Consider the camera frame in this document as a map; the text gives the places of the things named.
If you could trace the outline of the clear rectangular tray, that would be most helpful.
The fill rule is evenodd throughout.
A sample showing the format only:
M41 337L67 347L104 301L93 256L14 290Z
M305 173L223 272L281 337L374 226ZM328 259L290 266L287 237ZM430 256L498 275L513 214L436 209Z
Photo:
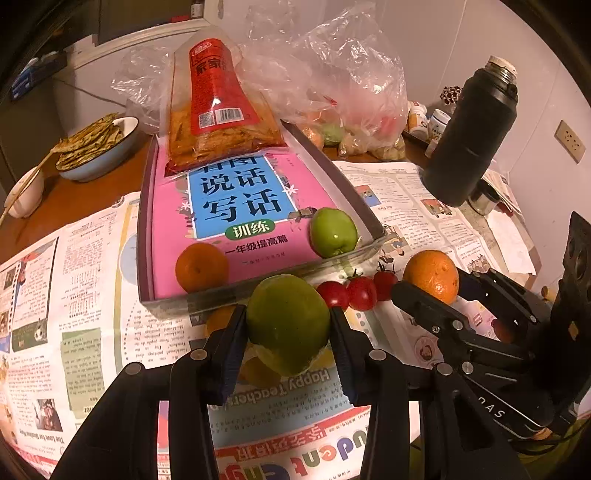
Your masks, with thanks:
M175 175L166 173L167 141L152 139L139 199L136 240L138 297L147 308L182 300L195 311L233 303L267 276L311 277L353 270L391 239L338 166L294 124L280 128L287 145L224 159ZM322 208L353 220L355 249L324 259L311 248L308 224ZM175 274L190 245L221 252L226 282L188 293Z

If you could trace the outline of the wooden chopsticks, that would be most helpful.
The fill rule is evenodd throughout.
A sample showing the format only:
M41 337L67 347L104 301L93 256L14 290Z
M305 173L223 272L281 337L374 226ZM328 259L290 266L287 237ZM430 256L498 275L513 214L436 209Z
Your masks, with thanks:
M3 223L6 217L9 215L11 208L20 199L21 195L27 190L30 184L37 178L39 172L45 163L56 153L55 149L52 148L48 154L32 169L30 173L24 176L23 180L19 180L16 183L18 189L14 194L9 193L7 196L8 204L4 206L3 213L1 215L0 223Z

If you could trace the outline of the white medicine bottle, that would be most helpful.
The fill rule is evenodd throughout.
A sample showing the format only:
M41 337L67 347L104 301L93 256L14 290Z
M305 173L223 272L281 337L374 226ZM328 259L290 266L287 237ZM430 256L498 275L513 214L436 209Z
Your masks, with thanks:
M443 136L451 117L441 109L435 109L429 119L428 134L429 145L426 149L425 155L430 158L437 148L441 137Z

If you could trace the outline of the pink Chinese workbook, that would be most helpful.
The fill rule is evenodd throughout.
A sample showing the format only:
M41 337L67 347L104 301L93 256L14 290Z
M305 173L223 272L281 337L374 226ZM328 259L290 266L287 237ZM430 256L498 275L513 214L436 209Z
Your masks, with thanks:
M287 149L221 160L176 176L160 147L142 196L149 205L139 228L146 241L147 299L184 294L175 263L193 243L217 247L229 262L228 282L318 261L308 240L315 211L334 207L304 158Z

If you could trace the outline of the large orange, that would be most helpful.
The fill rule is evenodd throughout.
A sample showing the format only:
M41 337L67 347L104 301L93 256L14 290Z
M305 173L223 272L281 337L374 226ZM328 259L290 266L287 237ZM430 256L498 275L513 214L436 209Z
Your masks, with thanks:
M416 253L406 265L403 280L448 305L459 294L459 271L451 258L439 250Z

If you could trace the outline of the wall power outlet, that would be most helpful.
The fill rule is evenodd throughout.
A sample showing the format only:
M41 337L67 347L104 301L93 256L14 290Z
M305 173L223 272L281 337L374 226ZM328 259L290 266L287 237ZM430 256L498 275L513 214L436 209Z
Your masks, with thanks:
M577 164L581 162L586 152L586 146L583 144L582 140L574 132L574 130L564 120L559 122L554 134L554 138Z

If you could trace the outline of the small white bowl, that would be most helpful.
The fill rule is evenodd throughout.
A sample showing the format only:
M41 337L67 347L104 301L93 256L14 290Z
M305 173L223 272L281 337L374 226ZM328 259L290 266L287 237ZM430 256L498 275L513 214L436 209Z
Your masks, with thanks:
M23 180L24 176L32 171L31 168L19 180ZM14 194L18 186L16 184L9 193ZM27 190L21 195L20 199L11 208L9 215L12 218L20 219L29 217L40 205L44 190L44 174L41 170L37 178L30 184Z

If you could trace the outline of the red labelled dried food bag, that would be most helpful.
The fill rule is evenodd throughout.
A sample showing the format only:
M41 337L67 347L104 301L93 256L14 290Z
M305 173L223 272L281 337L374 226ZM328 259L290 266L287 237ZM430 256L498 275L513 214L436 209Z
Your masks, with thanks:
M198 30L172 55L164 174L286 143L262 92L242 85L242 51L218 27Z

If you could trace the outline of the clear plastic bag of produce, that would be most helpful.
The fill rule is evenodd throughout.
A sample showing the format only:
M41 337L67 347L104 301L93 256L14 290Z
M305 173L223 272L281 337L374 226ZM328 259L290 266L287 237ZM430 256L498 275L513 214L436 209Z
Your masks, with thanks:
M278 118L339 157L405 158L408 96L402 60L376 19L356 2L307 32L294 1L253 5L238 77Z

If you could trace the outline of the large green round fruit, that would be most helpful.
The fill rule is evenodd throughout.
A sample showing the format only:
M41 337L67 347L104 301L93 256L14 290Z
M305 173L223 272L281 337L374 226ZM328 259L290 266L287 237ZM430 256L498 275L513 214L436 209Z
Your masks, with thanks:
M318 291L290 274L264 279L246 306L249 341L264 365L284 377L310 368L329 341L331 314Z

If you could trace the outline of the red cherry tomato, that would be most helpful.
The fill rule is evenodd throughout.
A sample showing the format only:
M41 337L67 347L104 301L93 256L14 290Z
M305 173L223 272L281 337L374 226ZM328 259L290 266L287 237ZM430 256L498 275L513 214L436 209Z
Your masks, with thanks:
M318 285L317 291L330 308L339 307L342 310L349 308L349 294L345 285L337 281L325 281Z
M374 281L367 276L353 274L346 285L349 306L356 311L369 311L378 303L378 294Z
M379 301L390 301L392 288L398 282L394 270L380 263L374 274L373 282L377 291L377 299Z

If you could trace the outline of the orange tangerine in tray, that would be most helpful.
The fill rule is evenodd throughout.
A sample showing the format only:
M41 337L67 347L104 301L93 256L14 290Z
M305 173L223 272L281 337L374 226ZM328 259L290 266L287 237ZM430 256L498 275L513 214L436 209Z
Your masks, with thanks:
M194 243L185 248L177 258L175 277L187 293L218 288L228 282L229 262L214 245Z

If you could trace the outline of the black thermos flask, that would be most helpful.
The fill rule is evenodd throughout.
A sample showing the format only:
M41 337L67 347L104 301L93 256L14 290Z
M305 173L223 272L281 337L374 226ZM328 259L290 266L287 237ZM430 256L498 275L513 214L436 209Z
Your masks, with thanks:
M489 168L517 118L517 77L509 61L492 56L465 82L421 176L437 200L462 205Z

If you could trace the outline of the steel cup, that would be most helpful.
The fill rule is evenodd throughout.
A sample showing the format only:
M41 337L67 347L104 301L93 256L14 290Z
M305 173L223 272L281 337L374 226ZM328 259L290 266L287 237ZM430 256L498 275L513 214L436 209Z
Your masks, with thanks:
M478 181L468 198L470 206L481 216L487 216L500 201L498 192L484 179Z

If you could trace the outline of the small green apple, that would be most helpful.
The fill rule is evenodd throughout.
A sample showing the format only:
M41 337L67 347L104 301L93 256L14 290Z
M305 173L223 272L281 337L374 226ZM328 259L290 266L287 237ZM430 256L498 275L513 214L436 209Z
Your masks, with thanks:
M322 258L349 253L356 248L359 234L345 211L324 207L315 212L308 225L311 248Z

